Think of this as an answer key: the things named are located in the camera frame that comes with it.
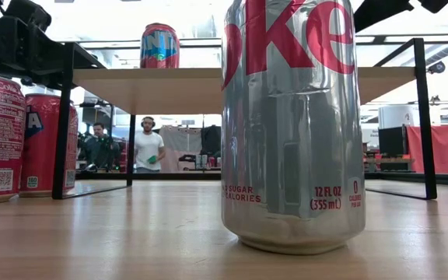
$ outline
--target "headphones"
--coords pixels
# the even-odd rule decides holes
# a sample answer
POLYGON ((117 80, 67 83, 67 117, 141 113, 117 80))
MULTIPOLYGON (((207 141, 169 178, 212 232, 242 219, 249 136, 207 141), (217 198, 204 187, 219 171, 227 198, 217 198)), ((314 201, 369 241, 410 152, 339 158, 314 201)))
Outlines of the headphones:
POLYGON ((144 127, 145 126, 145 119, 150 119, 153 122, 152 128, 154 128, 156 126, 155 120, 152 117, 144 117, 143 121, 141 122, 141 126, 144 127))

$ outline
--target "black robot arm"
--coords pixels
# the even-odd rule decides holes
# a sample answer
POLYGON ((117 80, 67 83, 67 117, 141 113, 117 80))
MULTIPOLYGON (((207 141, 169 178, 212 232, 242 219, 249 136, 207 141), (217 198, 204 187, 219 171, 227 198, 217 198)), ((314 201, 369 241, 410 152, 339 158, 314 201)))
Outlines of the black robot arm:
MULTIPOLYGON (((51 16, 30 0, 12 0, 0 18, 0 75, 23 78, 52 89, 61 89, 64 46, 44 31, 51 16)), ((86 52, 76 55, 75 68, 103 68, 86 52)))
MULTIPOLYGON (((358 33, 373 24, 395 16, 414 7, 410 0, 365 0, 354 13, 355 31, 358 33)), ((432 13, 439 12, 448 0, 419 0, 423 8, 432 13)))

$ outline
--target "white t-shirt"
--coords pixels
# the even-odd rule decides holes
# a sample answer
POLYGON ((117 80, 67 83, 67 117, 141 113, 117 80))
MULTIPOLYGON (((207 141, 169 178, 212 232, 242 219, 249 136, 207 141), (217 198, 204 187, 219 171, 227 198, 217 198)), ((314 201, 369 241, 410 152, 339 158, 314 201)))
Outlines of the white t-shirt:
POLYGON ((134 149, 136 150, 136 168, 145 167, 149 170, 160 170, 160 162, 149 163, 148 159, 159 155, 159 148, 163 147, 162 136, 155 132, 146 135, 143 132, 136 133, 134 149))

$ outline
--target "green object in hand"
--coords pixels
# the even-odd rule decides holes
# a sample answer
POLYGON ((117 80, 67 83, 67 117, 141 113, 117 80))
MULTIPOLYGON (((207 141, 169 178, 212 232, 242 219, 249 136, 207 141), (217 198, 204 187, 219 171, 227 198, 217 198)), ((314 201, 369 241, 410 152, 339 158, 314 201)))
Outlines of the green object in hand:
POLYGON ((149 158, 148 162, 151 164, 156 163, 156 156, 152 156, 151 158, 149 158))

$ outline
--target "man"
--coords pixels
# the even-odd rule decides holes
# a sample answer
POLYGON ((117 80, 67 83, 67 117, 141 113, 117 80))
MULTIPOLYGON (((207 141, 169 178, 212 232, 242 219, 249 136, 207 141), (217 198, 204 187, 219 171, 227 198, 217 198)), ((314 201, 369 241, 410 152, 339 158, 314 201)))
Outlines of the man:
POLYGON ((165 157, 162 137, 152 131, 155 127, 152 117, 144 117, 141 126, 143 131, 134 140, 136 173, 159 173, 160 160, 165 157))
POLYGON ((99 122, 93 124, 93 133, 96 137, 91 137, 86 141, 84 153, 88 165, 94 163, 98 168, 111 168, 114 155, 118 153, 120 147, 116 142, 110 141, 110 136, 104 131, 104 124, 99 122))

